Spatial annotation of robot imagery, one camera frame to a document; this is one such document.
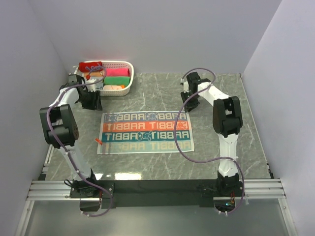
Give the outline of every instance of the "orange item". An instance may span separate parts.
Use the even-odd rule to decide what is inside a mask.
[[[99,144],[103,145],[103,142],[99,139],[95,139],[95,141],[97,141]]]

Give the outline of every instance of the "white basket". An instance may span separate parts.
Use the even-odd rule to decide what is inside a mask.
[[[100,91],[101,96],[125,96],[129,93],[130,87],[132,85],[133,81],[133,66],[127,62],[127,61],[111,61],[111,60],[101,60],[102,66],[105,68],[128,68],[130,72],[130,82],[129,85],[126,88],[123,89],[117,89],[117,90],[104,90],[104,89],[96,89]],[[83,73],[78,69],[78,67],[75,69],[74,74],[78,74],[80,76],[83,76]]]

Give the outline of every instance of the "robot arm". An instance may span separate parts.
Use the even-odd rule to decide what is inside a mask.
[[[71,108],[73,108],[73,105],[76,102],[80,102],[83,108],[90,110],[102,110],[102,106],[100,103],[99,91],[91,92],[88,91],[87,88],[84,89],[82,87],[71,88],[66,91],[68,87],[81,83],[82,78],[80,76],[73,74],[69,75],[69,83],[61,87],[59,96],[55,102],[59,101],[61,97],[62,99],[60,100],[59,104],[51,111],[50,119],[53,123],[54,131],[71,154],[74,164],[80,170],[81,175],[85,179],[92,180],[94,178],[93,172],[88,166],[87,162],[84,160],[83,155],[77,145],[79,131]],[[72,173],[74,174],[73,179],[76,181],[81,181],[81,178],[76,173],[67,153],[63,148],[61,148],[61,146],[51,134],[46,119],[46,113],[49,107],[40,109],[40,119],[42,122],[45,140],[48,144],[52,144],[54,148],[57,148],[64,156],[66,162],[72,170]]]
[[[187,81],[183,83],[184,91],[181,93],[183,102],[192,94],[207,88],[210,80],[201,79],[197,72],[187,75]],[[243,126],[242,113],[239,98],[230,97],[215,86],[199,93],[185,106],[189,112],[199,105],[198,97],[206,99],[213,106],[213,128],[220,141],[220,156],[237,158],[236,146],[240,128]],[[239,181],[238,170],[231,160],[220,160],[218,180],[221,185],[233,186]]]

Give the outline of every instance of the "green towel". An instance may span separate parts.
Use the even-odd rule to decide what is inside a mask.
[[[130,77],[128,76],[106,76],[104,85],[129,85]]]

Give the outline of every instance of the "marble table surface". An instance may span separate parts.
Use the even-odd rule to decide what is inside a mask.
[[[210,74],[200,73],[201,78],[212,79]],[[73,113],[79,128],[79,147],[100,179],[206,179],[217,178],[219,161],[195,164],[179,153],[144,153],[97,155],[102,113],[130,111],[177,111],[182,105],[180,86],[182,73],[136,74],[128,95],[103,97],[103,111],[83,110],[76,104]],[[218,74],[215,86],[241,101],[243,127],[238,145],[238,163],[245,178],[270,178],[267,161],[258,137],[240,74]],[[194,152],[186,154],[195,160],[219,156],[219,139],[212,127],[212,106],[203,98],[200,105],[189,113]],[[70,168],[62,155],[52,152],[46,180],[72,179]]]

